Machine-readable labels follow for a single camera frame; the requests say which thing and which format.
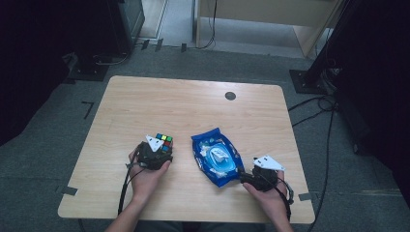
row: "blue snack bag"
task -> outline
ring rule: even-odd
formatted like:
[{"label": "blue snack bag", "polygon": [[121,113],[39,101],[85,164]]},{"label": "blue snack bag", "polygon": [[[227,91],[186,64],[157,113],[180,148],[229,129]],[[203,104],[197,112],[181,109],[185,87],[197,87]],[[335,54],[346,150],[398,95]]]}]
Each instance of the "blue snack bag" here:
[{"label": "blue snack bag", "polygon": [[244,170],[241,155],[219,128],[194,135],[191,139],[199,168],[215,185],[222,187],[231,180],[239,180],[239,169]]}]

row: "forearm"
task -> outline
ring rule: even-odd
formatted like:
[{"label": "forearm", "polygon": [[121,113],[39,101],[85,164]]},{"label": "forearm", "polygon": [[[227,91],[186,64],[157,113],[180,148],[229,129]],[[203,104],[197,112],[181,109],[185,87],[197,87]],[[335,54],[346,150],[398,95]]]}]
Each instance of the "forearm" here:
[{"label": "forearm", "polygon": [[108,226],[105,232],[134,231],[146,203],[132,200],[124,211]]},{"label": "forearm", "polygon": [[272,223],[274,224],[275,228],[278,232],[291,232],[293,231],[292,226],[290,225],[289,220],[287,219],[286,215],[283,217],[270,217]]}]

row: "human arm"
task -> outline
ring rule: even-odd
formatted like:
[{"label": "human arm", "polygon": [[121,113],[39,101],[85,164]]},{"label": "human arm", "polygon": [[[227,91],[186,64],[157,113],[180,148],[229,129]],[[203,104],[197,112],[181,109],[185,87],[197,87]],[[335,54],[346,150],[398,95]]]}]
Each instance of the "human arm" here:
[{"label": "human arm", "polygon": [[131,172],[132,200],[124,211],[105,230],[109,231],[133,231],[138,223],[142,210],[150,200],[151,195],[157,188],[161,176],[168,170],[170,161],[165,162],[160,170],[148,170],[135,165]]},{"label": "human arm", "polygon": [[[279,171],[278,177],[280,180],[284,180],[284,173]],[[256,190],[256,188],[249,183],[243,183],[243,186],[257,200],[277,231],[293,231],[292,226],[287,219],[284,202],[274,188],[263,192]],[[286,196],[286,185],[283,181],[278,182],[277,188]]]}]

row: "wooden table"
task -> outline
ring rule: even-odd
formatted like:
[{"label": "wooden table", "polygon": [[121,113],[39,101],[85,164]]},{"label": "wooden table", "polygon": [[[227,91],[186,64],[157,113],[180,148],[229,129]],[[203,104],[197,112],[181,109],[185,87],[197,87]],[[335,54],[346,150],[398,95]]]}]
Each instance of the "wooden table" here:
[{"label": "wooden table", "polygon": [[[233,92],[234,101],[225,98]],[[314,213],[304,170],[279,86],[180,79],[114,76],[64,195],[62,218],[116,218],[128,154],[157,132],[174,138],[172,162],[141,219],[268,222],[239,181],[218,188],[192,155],[190,137],[219,127],[241,154],[245,168],[270,154],[285,166],[295,191],[292,223],[311,223]],[[129,186],[125,205],[131,200]]]}]

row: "black cable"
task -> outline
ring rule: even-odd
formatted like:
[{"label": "black cable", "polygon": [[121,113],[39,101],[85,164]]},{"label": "black cable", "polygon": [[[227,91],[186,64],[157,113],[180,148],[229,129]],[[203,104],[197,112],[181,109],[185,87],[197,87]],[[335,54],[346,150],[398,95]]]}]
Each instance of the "black cable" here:
[{"label": "black cable", "polygon": [[297,122],[297,123],[295,123],[295,124],[292,124],[292,128],[298,126],[299,124],[303,123],[304,121],[307,121],[307,120],[309,120],[309,119],[312,119],[312,118],[317,117],[319,114],[321,114],[321,113],[323,113],[323,112],[326,112],[326,110],[320,110],[319,112],[317,112],[317,113],[315,113],[315,114],[313,114],[313,115],[307,117],[306,119],[303,119],[303,120],[301,120],[301,121],[299,121],[299,122]]},{"label": "black cable", "polygon": [[131,161],[130,161],[130,165],[128,165],[128,170],[127,170],[126,179],[125,179],[124,184],[123,184],[123,189],[121,190],[120,202],[118,203],[118,215],[120,215],[121,212],[123,212],[124,198],[125,198],[125,196],[126,196],[127,187],[128,187],[128,184],[129,184],[128,178],[130,177],[130,172],[131,172],[131,169],[133,168],[133,164],[134,164],[135,158],[136,158],[137,155],[139,154],[140,147],[141,147],[141,144],[139,144],[139,145],[135,148],[135,151],[133,152],[132,159],[131,159]]},{"label": "black cable", "polygon": [[328,72],[332,73],[333,78],[337,76],[337,74],[334,71],[329,71],[329,69],[324,69],[322,73],[320,74],[322,76],[322,79],[328,84],[330,88],[332,88],[333,91],[337,90],[337,87],[332,83],[333,80],[329,78]]},{"label": "black cable", "polygon": [[214,19],[213,19],[213,25],[212,25],[212,37],[205,46],[198,47],[197,49],[205,49],[215,41],[215,18],[217,16],[217,5],[218,5],[218,0],[215,0]]},{"label": "black cable", "polygon": [[145,168],[142,169],[142,170],[140,170],[139,172],[137,172],[135,175],[133,175],[133,176],[127,181],[127,185],[130,183],[130,181],[132,181],[132,179],[133,179],[134,177],[136,177],[136,175],[138,175],[139,173],[141,173],[143,170],[145,170]]},{"label": "black cable", "polygon": [[[129,54],[125,54],[126,56],[122,59],[122,60],[120,60],[120,61],[118,61],[118,62],[111,62],[111,63],[103,63],[103,62],[96,62],[96,65],[99,65],[99,66],[112,66],[112,65],[119,65],[119,64],[122,64],[124,61],[126,61],[127,60],[127,58],[129,57]],[[97,57],[99,57],[100,55],[94,55],[93,56],[93,59],[96,59]]]},{"label": "black cable", "polygon": [[[134,47],[138,47],[139,45],[144,45],[144,43],[136,43]],[[148,43],[149,46],[157,46],[157,44],[150,44]],[[176,46],[176,45],[162,45],[163,47],[172,47],[172,48],[178,48],[181,49],[180,46]]]},{"label": "black cable", "polygon": [[287,183],[285,183],[283,181],[283,183],[285,184],[286,188],[289,190],[289,200],[286,199],[286,196],[283,194],[283,192],[281,192],[274,184],[272,184],[272,182],[270,182],[266,177],[264,177],[263,175],[258,175],[259,177],[262,177],[269,185],[271,185],[275,191],[278,192],[280,198],[283,201],[284,207],[286,208],[286,215],[287,215],[287,219],[290,220],[290,216],[292,215],[292,211],[290,210],[290,205],[293,204],[293,190],[292,188],[287,185]]},{"label": "black cable", "polygon": [[314,101],[314,100],[320,100],[320,99],[323,99],[323,98],[326,98],[326,97],[329,97],[329,96],[330,96],[330,95],[324,95],[324,96],[321,96],[321,97],[315,97],[315,98],[311,98],[311,99],[302,101],[302,102],[297,103],[297,104],[293,105],[292,107],[288,108],[287,111],[290,112],[290,111],[294,110],[295,108],[297,108],[297,107],[299,107],[299,106],[301,106],[301,105],[304,105],[304,104],[306,104],[306,103],[308,103],[308,102],[311,102],[311,101]]},{"label": "black cable", "polygon": [[320,214],[320,210],[322,209],[322,205],[323,205],[323,199],[325,198],[325,192],[326,192],[326,188],[328,185],[328,177],[329,177],[329,146],[330,146],[330,138],[331,138],[331,128],[332,128],[332,123],[333,123],[333,118],[335,115],[335,105],[333,107],[332,110],[332,115],[331,115],[331,122],[329,123],[329,129],[328,129],[328,135],[327,135],[327,142],[326,142],[326,171],[325,171],[325,180],[323,183],[323,189],[322,189],[322,193],[320,195],[320,201],[319,201],[319,205],[317,206],[317,211],[315,213],[315,217],[314,217],[314,221],[313,223],[310,225],[309,229],[307,232],[310,232],[314,226],[314,224],[316,223],[319,214]]},{"label": "black cable", "polygon": [[[317,112],[317,113],[315,113],[315,114],[313,114],[313,115],[311,115],[311,116],[309,116],[309,117],[307,117],[307,118],[305,118],[305,119],[303,119],[303,120],[301,120],[301,121],[299,121],[299,122],[293,124],[293,125],[292,125],[292,128],[298,126],[299,124],[301,124],[301,123],[303,123],[303,122],[305,122],[305,121],[307,121],[307,120],[309,120],[309,119],[312,119],[312,118],[317,117],[319,114],[321,114],[321,113],[323,113],[323,112],[330,112],[330,111],[332,111],[332,110],[333,110],[333,107],[334,107],[334,103],[331,102],[331,101],[329,101],[329,100],[327,99],[328,97],[332,97],[332,96],[331,96],[331,95],[324,95],[324,96],[322,96],[322,97],[311,98],[311,99],[302,101],[302,102],[300,102],[300,103],[298,103],[298,104],[296,104],[296,105],[290,107],[290,108],[288,109],[288,111],[291,111],[291,110],[293,110],[293,109],[295,109],[295,108],[297,108],[297,107],[299,107],[299,106],[301,106],[301,105],[304,105],[304,104],[306,104],[306,103],[308,103],[308,102],[317,100],[317,106],[321,109],[319,112]],[[329,103],[331,106],[329,106],[329,107],[327,107],[327,108],[323,107],[323,105],[322,105],[322,103],[321,103],[322,101]]]}]

